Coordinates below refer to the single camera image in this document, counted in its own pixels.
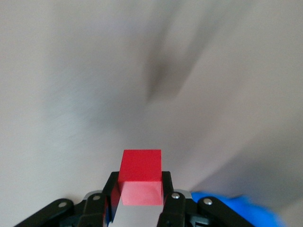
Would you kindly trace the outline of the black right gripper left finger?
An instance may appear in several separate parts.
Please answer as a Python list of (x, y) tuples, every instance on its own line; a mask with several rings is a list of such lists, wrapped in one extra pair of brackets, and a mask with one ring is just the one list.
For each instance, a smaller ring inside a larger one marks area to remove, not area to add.
[(112, 172), (103, 190), (89, 192), (81, 202), (57, 199), (18, 227), (107, 227), (113, 222), (120, 200), (118, 172)]

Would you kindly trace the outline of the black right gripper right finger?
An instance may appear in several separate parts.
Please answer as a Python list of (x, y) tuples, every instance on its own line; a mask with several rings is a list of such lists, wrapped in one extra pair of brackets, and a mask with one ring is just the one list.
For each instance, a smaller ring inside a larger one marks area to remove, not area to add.
[(169, 171), (162, 172), (162, 187), (164, 204), (159, 227), (253, 226), (216, 197), (206, 196), (195, 202), (189, 192), (175, 191)]

